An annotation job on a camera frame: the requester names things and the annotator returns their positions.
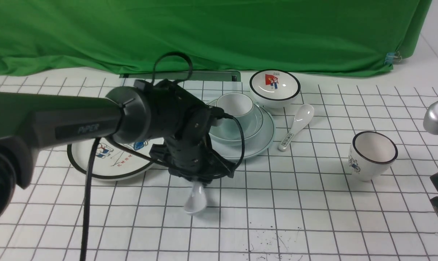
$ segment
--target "plate with black rim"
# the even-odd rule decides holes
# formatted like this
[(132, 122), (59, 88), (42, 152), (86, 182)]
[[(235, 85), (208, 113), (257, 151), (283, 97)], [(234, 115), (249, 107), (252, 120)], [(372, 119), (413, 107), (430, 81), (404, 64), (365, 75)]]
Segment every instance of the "plate with black rim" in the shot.
[[(158, 138), (122, 145), (149, 156), (152, 145), (162, 143), (164, 143), (164, 139)], [(69, 161), (76, 170), (83, 174), (86, 174), (92, 145), (93, 140), (87, 140), (67, 146)], [(114, 148), (106, 139), (102, 138), (96, 150), (91, 176), (104, 181), (123, 180), (145, 172), (152, 165), (152, 162)]]

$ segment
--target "cup with black rim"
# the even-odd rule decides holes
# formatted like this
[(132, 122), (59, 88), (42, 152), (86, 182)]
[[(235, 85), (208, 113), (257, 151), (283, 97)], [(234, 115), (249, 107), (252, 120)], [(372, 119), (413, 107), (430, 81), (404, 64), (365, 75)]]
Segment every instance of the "cup with black rim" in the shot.
[(368, 182), (382, 175), (398, 157), (398, 148), (387, 136), (378, 132), (359, 132), (349, 148), (351, 175)]

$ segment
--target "white teacup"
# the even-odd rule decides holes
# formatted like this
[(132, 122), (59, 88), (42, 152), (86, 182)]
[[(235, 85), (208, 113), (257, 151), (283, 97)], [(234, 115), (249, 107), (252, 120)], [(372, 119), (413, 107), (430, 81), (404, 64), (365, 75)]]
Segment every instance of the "white teacup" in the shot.
[[(254, 106), (250, 97), (237, 92), (231, 92), (230, 94), (220, 96), (217, 99), (216, 106), (222, 108), (225, 113), (237, 118), (243, 130), (249, 127)], [(224, 119), (220, 127), (226, 132), (234, 133), (239, 131), (237, 123), (232, 119)]]
[(387, 136), (378, 132), (360, 132), (349, 148), (351, 174), (362, 181), (380, 176), (398, 157), (398, 148)]

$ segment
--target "bowl with black rim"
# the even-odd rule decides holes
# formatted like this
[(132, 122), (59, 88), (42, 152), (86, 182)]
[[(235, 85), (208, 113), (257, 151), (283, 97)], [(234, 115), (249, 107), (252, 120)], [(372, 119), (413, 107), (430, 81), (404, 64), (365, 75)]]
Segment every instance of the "bowl with black rim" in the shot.
[(249, 80), (251, 97), (264, 107), (279, 109), (292, 104), (300, 93), (298, 79), (286, 71), (258, 71)]

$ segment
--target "black cable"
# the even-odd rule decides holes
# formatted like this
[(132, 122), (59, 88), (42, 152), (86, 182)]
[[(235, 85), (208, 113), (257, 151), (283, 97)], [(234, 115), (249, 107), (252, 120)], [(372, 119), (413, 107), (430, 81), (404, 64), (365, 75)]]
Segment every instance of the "black cable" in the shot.
[(93, 164), (96, 157), (101, 138), (96, 138), (91, 147), (90, 158), (88, 159), (88, 168), (86, 170), (85, 195), (83, 199), (83, 225), (82, 225), (82, 245), (80, 250), (80, 261), (85, 261), (86, 250), (88, 247), (88, 230), (90, 228), (90, 196), (91, 196), (91, 175), (93, 174)]
[(179, 84), (181, 82), (187, 81), (188, 79), (191, 78), (192, 74), (193, 74), (193, 62), (191, 61), (190, 57), (188, 57), (188, 55), (181, 53), (179, 51), (172, 51), (170, 53), (166, 53), (165, 55), (159, 57), (157, 59), (157, 61), (154, 63), (154, 67), (153, 67), (153, 77), (151, 79), (151, 84), (154, 84), (154, 77), (156, 75), (156, 66), (157, 64), (164, 58), (168, 57), (168, 56), (179, 56), (180, 58), (184, 59), (187, 64), (188, 64), (188, 75), (187, 78), (183, 79), (183, 80), (175, 80), (173, 81), (174, 84)]
[(237, 164), (235, 165), (235, 169), (234, 169), (234, 171), (235, 171), (240, 166), (240, 164), (243, 161), (243, 158), (245, 157), (245, 135), (243, 134), (242, 125), (237, 120), (237, 118), (233, 117), (232, 115), (229, 115), (229, 116), (237, 123), (238, 129), (240, 131), (240, 138), (242, 140), (242, 154), (240, 155), (240, 159), (238, 160)]

